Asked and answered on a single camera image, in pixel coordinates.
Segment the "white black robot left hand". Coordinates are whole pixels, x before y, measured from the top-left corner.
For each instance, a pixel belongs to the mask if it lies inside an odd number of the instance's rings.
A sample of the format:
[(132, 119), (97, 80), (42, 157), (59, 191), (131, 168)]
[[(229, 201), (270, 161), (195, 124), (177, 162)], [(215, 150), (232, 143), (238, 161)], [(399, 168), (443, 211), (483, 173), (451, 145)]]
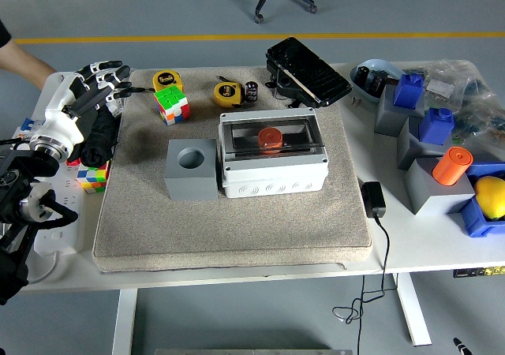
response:
[(129, 75), (130, 67), (121, 61), (105, 61), (65, 77), (45, 109), (45, 122), (30, 139), (30, 148), (66, 161), (74, 147), (87, 139), (99, 110), (113, 100)]

